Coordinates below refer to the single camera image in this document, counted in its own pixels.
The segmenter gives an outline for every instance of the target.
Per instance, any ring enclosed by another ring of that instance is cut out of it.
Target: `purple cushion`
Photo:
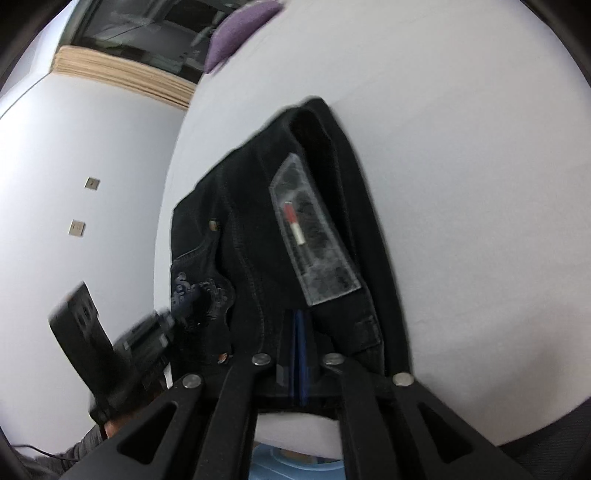
[[[205,73],[230,58],[250,36],[283,9],[277,0],[256,0],[231,13],[216,29],[205,59]]]

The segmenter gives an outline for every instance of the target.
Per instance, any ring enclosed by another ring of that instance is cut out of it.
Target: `black metal clamp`
[[[185,375],[63,479],[246,479],[261,408],[333,410],[348,480],[531,479],[410,374],[370,374],[330,353],[302,408],[273,366],[265,353],[233,358],[221,388]]]

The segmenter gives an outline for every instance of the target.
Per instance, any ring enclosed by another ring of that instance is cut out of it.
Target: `metal rivet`
[[[345,363],[345,357],[340,353],[327,353],[322,361],[325,365],[340,365]]]
[[[258,353],[252,357],[252,363],[258,367],[264,367],[271,363],[271,357],[266,353]]]
[[[392,382],[397,387],[409,387],[414,383],[414,377],[407,372],[400,372],[392,377]]]
[[[201,377],[195,374],[185,375],[183,378],[183,386],[185,388],[197,388],[201,385]]]

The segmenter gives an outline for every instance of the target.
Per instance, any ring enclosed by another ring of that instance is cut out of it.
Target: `stitching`
[[[244,256],[244,253],[242,252],[243,242],[241,240],[240,232],[238,229],[239,228],[239,223],[238,223],[239,221],[238,221],[238,217],[234,213],[234,210],[232,209],[232,204],[231,204],[230,198],[228,196],[228,185],[226,184],[226,178],[222,175],[224,169],[225,169],[225,165],[222,164],[220,166],[219,171],[217,172],[216,177],[217,177],[218,183],[220,183],[220,180],[221,180],[222,199],[224,201],[224,204],[226,205],[226,208],[228,209],[228,211],[230,213],[229,216],[230,216],[230,224],[232,225],[232,243],[234,245],[234,249],[235,249],[236,254],[238,256],[238,260],[240,260],[240,263],[242,265],[242,269],[244,270],[244,273],[246,274],[246,277],[248,279],[248,284],[250,286],[252,299],[255,301],[256,309],[258,310],[259,317],[261,319],[261,346],[259,347],[259,350],[262,350],[263,345],[264,345],[264,340],[265,340],[265,315],[263,314],[262,307],[261,307],[261,304],[258,299],[256,285],[255,285],[254,278],[251,273],[251,268],[247,264],[247,259]]]

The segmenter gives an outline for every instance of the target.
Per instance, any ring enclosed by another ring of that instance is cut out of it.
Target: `wall socket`
[[[70,232],[68,233],[68,235],[82,236],[82,234],[84,233],[85,226],[86,224],[84,222],[81,222],[79,220],[72,220],[72,224],[70,225]]]
[[[99,179],[94,179],[93,177],[88,177],[88,180],[86,180],[86,185],[84,185],[84,188],[89,189],[89,190],[96,190],[99,187],[99,183],[100,183]]]

